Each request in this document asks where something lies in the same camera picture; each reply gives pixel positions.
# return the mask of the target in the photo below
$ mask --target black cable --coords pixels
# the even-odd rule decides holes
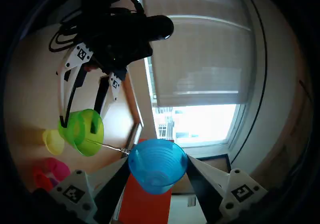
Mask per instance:
[[[313,106],[313,99],[312,99],[312,97],[311,97],[311,95],[310,95],[309,91],[307,90],[306,85],[303,83],[303,81],[302,81],[302,80],[299,80],[299,84],[300,84],[300,85],[301,85],[301,87],[303,88],[303,90],[304,90],[304,92],[306,93],[306,95],[307,95],[308,99],[310,100],[310,103],[311,103],[311,104],[312,104],[312,106]]]
[[[69,40],[63,40],[63,41],[59,41],[59,37],[61,36],[62,34],[58,34],[57,37],[56,37],[56,44],[69,44],[71,42],[74,41],[74,38],[72,39],[69,39]]]
[[[140,4],[140,2],[138,2],[138,0],[130,0],[130,1],[134,4],[134,7],[136,10],[129,10],[126,8],[115,7],[115,8],[107,9],[107,11],[102,14],[112,14],[113,11],[115,12],[115,14],[118,14],[119,12],[121,12],[121,10],[123,10],[123,13],[125,13],[125,10],[127,10],[128,13],[131,13],[134,11],[137,13],[142,13],[142,14],[144,13],[144,9],[143,9],[142,5]],[[71,38],[69,40],[63,40],[63,41],[59,40],[59,37],[61,35],[69,36],[69,35],[74,35],[74,34],[78,33],[77,25],[78,25],[79,21],[81,21],[83,19],[83,14],[80,13],[80,14],[70,18],[72,15],[74,15],[77,12],[81,12],[81,8],[77,8],[77,9],[71,11],[69,14],[67,14],[65,17],[63,17],[61,19],[61,21],[60,21],[61,27],[59,28],[57,33],[54,34],[54,36],[52,37],[52,39],[49,42],[49,51],[50,52],[64,51],[64,50],[67,50],[67,49],[79,44],[79,42],[75,42],[75,38]],[[52,48],[53,40],[55,40],[56,44],[68,44],[68,45],[60,47],[60,48]]]
[[[246,144],[250,134],[251,134],[251,131],[253,129],[253,126],[254,124],[256,123],[256,120],[257,120],[257,117],[258,117],[258,114],[259,114],[259,111],[260,111],[260,108],[261,108],[261,104],[262,104],[262,100],[263,100],[263,96],[264,96],[264,90],[266,89],[266,82],[267,82],[267,73],[268,73],[268,51],[267,51],[267,41],[266,41],[266,34],[265,34],[265,31],[264,31],[264,26],[262,24],[262,20],[261,20],[261,16],[258,12],[258,8],[257,6],[255,5],[255,3],[253,2],[253,0],[250,0],[254,6],[254,9],[258,15],[258,18],[259,18],[259,22],[260,22],[260,26],[261,26],[261,30],[262,30],[262,35],[263,35],[263,42],[264,42],[264,49],[265,49],[265,53],[264,53],[264,61],[265,61],[265,67],[264,67],[264,80],[263,80],[263,86],[262,86],[262,92],[261,92],[261,97],[260,97],[260,102],[259,102],[259,105],[258,105],[258,109],[257,109],[257,113],[256,113],[256,116],[254,117],[254,120],[253,120],[253,123],[250,127],[250,130],[241,146],[241,148],[239,149],[239,151],[237,152],[236,156],[234,157],[234,159],[231,161],[231,164],[234,162],[234,160],[237,158],[237,156],[239,155],[240,151],[243,149],[244,145]]]

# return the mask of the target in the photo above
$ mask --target window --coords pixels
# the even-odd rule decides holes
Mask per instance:
[[[245,105],[157,107],[154,79],[152,75],[150,77],[150,98],[155,126],[158,126],[157,138],[171,139],[181,148],[213,145],[218,148],[224,145],[227,149],[231,146],[241,123]]]
[[[159,137],[166,137],[167,133],[167,125],[159,125],[158,126]]]

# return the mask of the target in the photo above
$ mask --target white wall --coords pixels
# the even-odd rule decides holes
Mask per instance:
[[[244,0],[252,17],[257,47],[257,72],[252,100],[247,108],[247,115],[238,138],[230,152],[232,161],[243,144],[252,125],[261,97],[264,75],[264,44],[259,19],[250,0]],[[232,168],[241,168],[252,173],[266,158],[282,136],[295,95],[297,64],[303,62],[296,51],[297,40],[281,12],[270,0],[253,0],[261,15],[264,25],[268,68],[263,102],[258,118],[243,149],[232,164]]]

